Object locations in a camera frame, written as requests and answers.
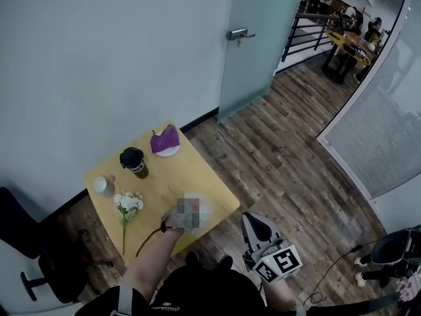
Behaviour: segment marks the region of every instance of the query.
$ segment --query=white plate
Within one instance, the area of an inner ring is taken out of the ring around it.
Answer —
[[[162,131],[155,132],[155,134],[158,135],[158,136],[160,136],[162,134]],[[169,156],[175,154],[180,149],[180,146],[181,146],[181,142],[177,146],[169,147],[168,149],[165,149],[165,150],[163,150],[161,152],[156,152],[155,155],[160,155],[161,157],[169,157]]]

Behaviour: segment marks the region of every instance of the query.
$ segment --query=black cup lid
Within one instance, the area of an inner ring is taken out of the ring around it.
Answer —
[[[120,164],[123,169],[135,169],[143,159],[143,152],[135,147],[128,147],[120,154]]]

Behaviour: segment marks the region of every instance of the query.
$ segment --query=baseboard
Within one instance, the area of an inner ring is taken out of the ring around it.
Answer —
[[[191,121],[190,123],[186,124],[185,126],[182,126],[180,128],[180,131],[183,133],[186,133],[188,130],[191,130],[195,126],[205,122],[206,120],[210,119],[211,117],[217,115],[219,112],[219,107],[210,110],[208,113],[205,113],[203,116],[200,116],[199,118]]]
[[[195,126],[201,124],[202,122],[205,122],[206,120],[210,119],[211,117],[218,114],[219,107],[209,111],[208,113],[205,113],[203,116],[200,116],[199,118],[191,121],[190,123],[186,124],[185,126],[182,126],[180,128],[180,131],[183,133],[186,133],[187,131],[191,130]],[[80,193],[76,194],[72,199],[70,199],[68,202],[66,202],[63,206],[60,206],[58,209],[56,209],[54,212],[52,212],[48,217],[43,219],[40,223],[41,224],[48,224],[51,221],[54,221],[60,214],[64,213],[68,209],[70,209],[74,204],[78,203],[80,200],[82,200],[84,197],[88,195],[87,189],[85,188]]]
[[[331,49],[329,49],[329,50],[327,50],[327,51],[323,51],[323,52],[321,52],[321,53],[319,53],[319,54],[316,54],[315,56],[310,56],[310,57],[307,57],[306,59],[303,59],[302,61],[296,62],[296,63],[294,63],[293,65],[286,66],[284,69],[281,69],[281,70],[278,70],[277,72],[275,72],[275,76],[276,76],[276,75],[278,75],[278,74],[280,74],[281,72],[284,72],[284,71],[286,71],[286,70],[288,70],[288,69],[291,69],[291,68],[293,68],[293,67],[295,67],[295,66],[297,66],[297,65],[300,65],[301,63],[304,63],[304,62],[306,62],[306,61],[308,61],[308,60],[311,60],[311,59],[313,59],[313,58],[315,58],[315,57],[317,57],[317,56],[321,56],[321,55],[323,55],[323,54],[326,54],[326,53],[328,53],[328,52],[329,52],[329,51],[331,51],[331,50],[332,50],[332,48],[331,48]]]

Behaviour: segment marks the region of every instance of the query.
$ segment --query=metal railing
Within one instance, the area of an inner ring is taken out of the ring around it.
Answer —
[[[314,19],[314,20],[316,20],[316,23],[299,26],[298,22],[301,18]],[[291,33],[288,37],[287,45],[285,46],[284,53],[282,54],[281,61],[285,62],[285,59],[287,58],[288,55],[292,55],[292,54],[298,53],[300,51],[304,51],[304,50],[311,49],[311,48],[314,48],[314,50],[317,50],[319,45],[326,45],[327,43],[332,42],[331,40],[329,40],[329,41],[325,41],[325,42],[320,43],[320,41],[329,38],[328,36],[323,36],[324,32],[326,31],[326,28],[332,29],[332,30],[339,29],[339,24],[337,22],[338,20],[339,20],[339,17],[336,16],[336,15],[297,13],[295,15],[295,20],[294,20],[293,26],[291,27]],[[297,29],[310,28],[310,27],[322,27],[322,30],[318,31],[318,32],[309,32],[309,33],[306,32],[305,34],[295,35],[295,31]],[[309,40],[306,40],[306,41],[302,41],[302,42],[292,44],[293,39],[300,38],[302,36],[311,36],[311,35],[315,35],[315,34],[319,34],[319,36],[317,38],[314,38],[314,39],[309,39]],[[314,42],[314,41],[316,43],[312,44],[308,47],[296,49],[294,51],[289,51],[290,48],[297,47],[298,45],[302,45],[304,43],[310,43],[310,42]]]

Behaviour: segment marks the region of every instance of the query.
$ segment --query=black shirt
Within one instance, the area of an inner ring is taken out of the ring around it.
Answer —
[[[118,286],[83,306],[75,316],[110,315],[118,309]],[[168,277],[151,305],[140,292],[133,289],[132,315],[176,312],[220,313],[261,312],[264,302],[257,287],[245,275],[229,270],[212,271],[203,268],[182,267]]]

